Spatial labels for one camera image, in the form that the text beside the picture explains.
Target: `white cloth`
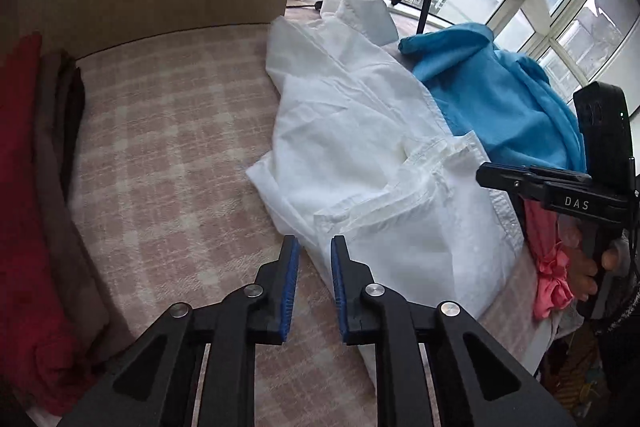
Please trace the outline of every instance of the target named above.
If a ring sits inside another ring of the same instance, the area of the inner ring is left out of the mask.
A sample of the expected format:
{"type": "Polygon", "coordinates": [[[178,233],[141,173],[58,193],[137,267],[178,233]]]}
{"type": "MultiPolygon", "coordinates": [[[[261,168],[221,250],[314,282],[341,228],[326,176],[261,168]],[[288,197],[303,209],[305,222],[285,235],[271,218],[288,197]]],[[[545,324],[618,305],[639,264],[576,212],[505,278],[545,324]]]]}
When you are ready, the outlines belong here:
{"type": "Polygon", "coordinates": [[[520,254],[520,225],[506,193],[476,183],[487,160],[476,135],[452,136],[430,93],[380,48],[397,39],[389,22],[382,0],[340,0],[320,21],[272,23],[273,150],[247,174],[331,290],[330,240],[342,234],[377,282],[479,317],[520,254]]]}

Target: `blue garment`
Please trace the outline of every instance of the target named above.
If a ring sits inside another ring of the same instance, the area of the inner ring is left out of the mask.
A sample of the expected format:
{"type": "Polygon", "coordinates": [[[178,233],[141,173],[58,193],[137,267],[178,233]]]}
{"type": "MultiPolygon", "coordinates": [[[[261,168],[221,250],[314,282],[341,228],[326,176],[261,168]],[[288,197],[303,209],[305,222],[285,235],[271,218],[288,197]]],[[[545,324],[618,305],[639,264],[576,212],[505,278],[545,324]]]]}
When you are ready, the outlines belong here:
{"type": "Polygon", "coordinates": [[[586,172],[575,115],[525,55],[494,45],[476,23],[415,35],[399,44],[418,59],[414,75],[429,89],[451,132],[474,130],[491,161],[586,172]]]}

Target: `checkered fabric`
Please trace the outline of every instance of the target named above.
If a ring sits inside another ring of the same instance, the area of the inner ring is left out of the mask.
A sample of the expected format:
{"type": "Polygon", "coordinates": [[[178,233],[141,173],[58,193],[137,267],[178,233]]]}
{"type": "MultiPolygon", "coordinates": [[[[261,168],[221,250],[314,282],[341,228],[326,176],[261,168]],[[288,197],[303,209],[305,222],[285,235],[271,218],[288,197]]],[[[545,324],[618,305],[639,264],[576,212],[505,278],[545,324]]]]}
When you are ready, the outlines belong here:
{"type": "MultiPolygon", "coordinates": [[[[102,356],[176,301],[220,301],[278,255],[244,171],[271,147],[278,95],[267,25],[178,32],[78,62],[86,86],[70,207],[119,319],[102,356]]],[[[483,324],[521,356],[536,275],[524,252],[483,324]]],[[[289,341],[258,346],[257,426],[374,426],[374,388],[340,343],[334,306],[306,255],[289,341]]]]}

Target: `red garment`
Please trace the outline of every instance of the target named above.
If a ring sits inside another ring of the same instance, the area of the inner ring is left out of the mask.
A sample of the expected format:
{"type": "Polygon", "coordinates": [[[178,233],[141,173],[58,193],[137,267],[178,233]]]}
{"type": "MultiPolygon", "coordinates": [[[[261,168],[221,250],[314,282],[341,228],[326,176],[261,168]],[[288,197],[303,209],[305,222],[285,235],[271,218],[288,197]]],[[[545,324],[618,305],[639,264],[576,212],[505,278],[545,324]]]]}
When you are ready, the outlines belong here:
{"type": "Polygon", "coordinates": [[[0,70],[0,374],[55,415],[92,377],[53,286],[36,200],[33,112],[42,38],[24,37],[0,70]]]}
{"type": "Polygon", "coordinates": [[[546,319],[551,310],[563,310],[574,298],[566,281],[569,257],[562,251],[558,235],[558,214],[545,210],[537,201],[524,201],[527,242],[538,269],[538,293],[533,316],[546,319]]]}

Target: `silver screw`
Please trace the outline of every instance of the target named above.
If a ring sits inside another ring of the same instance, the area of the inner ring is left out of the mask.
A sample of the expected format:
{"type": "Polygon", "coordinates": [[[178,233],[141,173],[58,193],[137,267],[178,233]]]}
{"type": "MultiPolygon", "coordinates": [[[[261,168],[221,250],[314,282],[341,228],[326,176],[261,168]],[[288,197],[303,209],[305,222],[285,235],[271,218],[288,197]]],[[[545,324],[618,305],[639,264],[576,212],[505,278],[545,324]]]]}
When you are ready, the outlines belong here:
{"type": "Polygon", "coordinates": [[[447,315],[447,317],[455,317],[460,313],[460,306],[455,302],[444,302],[440,306],[440,311],[447,315]]]}
{"type": "Polygon", "coordinates": [[[184,302],[176,302],[172,304],[169,308],[169,313],[171,313],[172,317],[179,319],[180,317],[184,317],[187,313],[189,313],[189,305],[184,302]]]}
{"type": "Polygon", "coordinates": [[[244,287],[244,294],[247,297],[259,297],[262,295],[263,289],[259,284],[250,284],[244,287]]]}
{"type": "Polygon", "coordinates": [[[385,292],[385,287],[382,284],[378,284],[376,282],[367,284],[366,288],[364,288],[369,295],[372,297],[380,297],[385,292]]]}

